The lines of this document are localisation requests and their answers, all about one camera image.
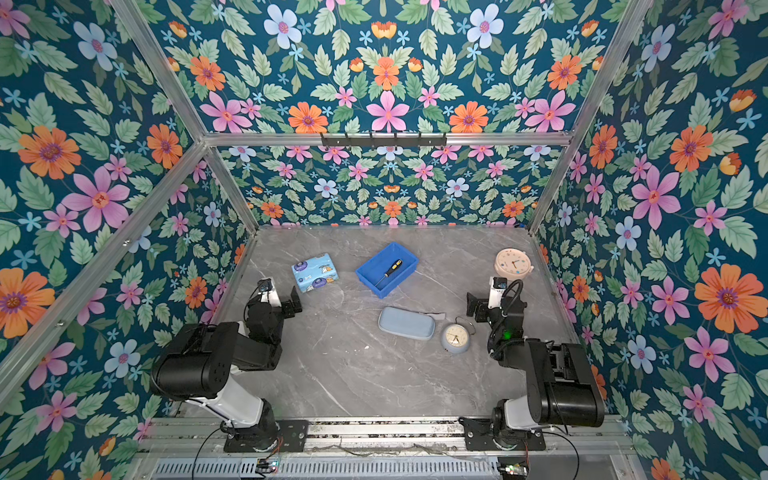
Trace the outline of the black yellow screwdriver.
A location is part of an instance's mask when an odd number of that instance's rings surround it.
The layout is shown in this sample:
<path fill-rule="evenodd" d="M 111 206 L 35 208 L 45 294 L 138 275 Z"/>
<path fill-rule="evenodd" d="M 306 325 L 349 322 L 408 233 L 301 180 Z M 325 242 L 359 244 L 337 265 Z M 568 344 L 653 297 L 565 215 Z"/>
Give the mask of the black yellow screwdriver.
<path fill-rule="evenodd" d="M 397 259 L 392 265 L 385 271 L 383 276 L 376 282 L 375 286 L 378 287 L 386 279 L 388 279 L 393 273 L 395 273 L 403 264 L 402 259 Z"/>

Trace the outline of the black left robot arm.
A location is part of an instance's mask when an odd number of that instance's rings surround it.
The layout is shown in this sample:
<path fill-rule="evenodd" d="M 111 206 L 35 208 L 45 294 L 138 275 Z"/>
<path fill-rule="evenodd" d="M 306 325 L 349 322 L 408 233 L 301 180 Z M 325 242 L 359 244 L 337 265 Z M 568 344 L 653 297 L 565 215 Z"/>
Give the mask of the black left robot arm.
<path fill-rule="evenodd" d="M 302 311 L 296 288 L 282 301 L 270 278 L 260 280 L 243 320 L 187 325 L 176 334 L 154 362 L 152 393 L 218 416 L 220 430 L 228 436 L 228 452 L 277 448 L 281 433 L 271 404 L 248 392 L 235 374 L 275 370 L 283 352 L 285 321 Z"/>

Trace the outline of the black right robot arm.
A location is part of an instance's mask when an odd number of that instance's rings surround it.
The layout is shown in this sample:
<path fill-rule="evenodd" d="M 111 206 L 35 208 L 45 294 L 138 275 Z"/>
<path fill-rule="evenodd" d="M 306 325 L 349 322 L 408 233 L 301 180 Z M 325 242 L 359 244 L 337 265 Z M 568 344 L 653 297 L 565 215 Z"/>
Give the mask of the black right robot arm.
<path fill-rule="evenodd" d="M 486 350 L 499 366 L 524 374 L 525 394 L 493 409 L 490 437 L 503 449 L 545 426 L 603 425 L 605 403 L 582 345 L 524 335 L 527 303 L 504 291 L 496 304 L 467 295 L 467 314 L 490 327 Z"/>

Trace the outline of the blue plastic bin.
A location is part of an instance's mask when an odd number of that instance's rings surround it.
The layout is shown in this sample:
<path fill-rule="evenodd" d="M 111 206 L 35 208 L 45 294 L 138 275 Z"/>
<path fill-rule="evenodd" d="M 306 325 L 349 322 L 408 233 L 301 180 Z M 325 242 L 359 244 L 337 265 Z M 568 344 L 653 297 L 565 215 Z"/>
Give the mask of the blue plastic bin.
<path fill-rule="evenodd" d="M 397 259 L 402 259 L 402 266 L 378 287 L 376 282 Z M 384 299 L 400 286 L 418 267 L 419 259 L 397 242 L 390 243 L 371 259 L 358 267 L 355 272 L 358 279 L 379 299 Z"/>

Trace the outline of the grey round alarm clock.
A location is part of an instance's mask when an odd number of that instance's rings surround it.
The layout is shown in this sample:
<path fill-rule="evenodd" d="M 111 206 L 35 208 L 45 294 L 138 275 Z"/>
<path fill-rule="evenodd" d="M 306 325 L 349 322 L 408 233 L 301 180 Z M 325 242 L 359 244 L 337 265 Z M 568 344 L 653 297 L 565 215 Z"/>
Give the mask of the grey round alarm clock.
<path fill-rule="evenodd" d="M 477 327 L 471 320 L 456 316 L 442 327 L 440 342 L 446 352 L 452 355 L 463 354 L 470 349 L 476 333 Z"/>

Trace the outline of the pink round alarm clock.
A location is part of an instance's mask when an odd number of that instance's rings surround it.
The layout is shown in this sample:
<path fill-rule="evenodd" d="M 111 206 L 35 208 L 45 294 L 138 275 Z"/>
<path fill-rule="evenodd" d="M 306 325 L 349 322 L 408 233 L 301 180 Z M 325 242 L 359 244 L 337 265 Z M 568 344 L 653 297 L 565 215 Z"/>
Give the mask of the pink round alarm clock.
<path fill-rule="evenodd" d="M 522 250 L 506 248 L 499 251 L 494 260 L 498 277 L 508 281 L 523 280 L 535 269 L 529 256 Z"/>

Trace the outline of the blue tissue pack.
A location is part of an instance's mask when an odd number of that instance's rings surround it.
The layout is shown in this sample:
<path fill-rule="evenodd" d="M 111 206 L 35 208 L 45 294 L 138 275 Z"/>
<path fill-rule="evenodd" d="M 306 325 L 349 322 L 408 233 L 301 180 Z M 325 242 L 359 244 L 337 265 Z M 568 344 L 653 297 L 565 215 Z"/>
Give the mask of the blue tissue pack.
<path fill-rule="evenodd" d="M 306 293 L 339 279 L 337 269 L 328 253 L 300 261 L 291 269 L 298 289 Z"/>

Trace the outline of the light blue glasses case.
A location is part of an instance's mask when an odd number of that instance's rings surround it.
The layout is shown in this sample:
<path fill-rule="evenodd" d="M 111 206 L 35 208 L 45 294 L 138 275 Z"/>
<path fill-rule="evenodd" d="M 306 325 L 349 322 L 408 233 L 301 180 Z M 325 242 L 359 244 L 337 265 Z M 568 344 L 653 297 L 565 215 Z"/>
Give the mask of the light blue glasses case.
<path fill-rule="evenodd" d="M 385 307 L 378 318 L 381 331 L 412 340 L 429 340 L 435 332 L 436 313 Z"/>

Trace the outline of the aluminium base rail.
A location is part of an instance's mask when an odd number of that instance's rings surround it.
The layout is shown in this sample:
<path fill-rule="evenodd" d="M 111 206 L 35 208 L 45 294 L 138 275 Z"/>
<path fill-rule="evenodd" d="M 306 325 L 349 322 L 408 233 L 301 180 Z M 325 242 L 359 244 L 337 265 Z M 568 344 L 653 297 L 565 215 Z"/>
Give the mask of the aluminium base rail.
<path fill-rule="evenodd" d="M 257 451 L 213 418 L 157 421 L 130 479 L 644 479 L 617 417 L 598 428 L 493 435 L 481 417 L 316 417 Z"/>

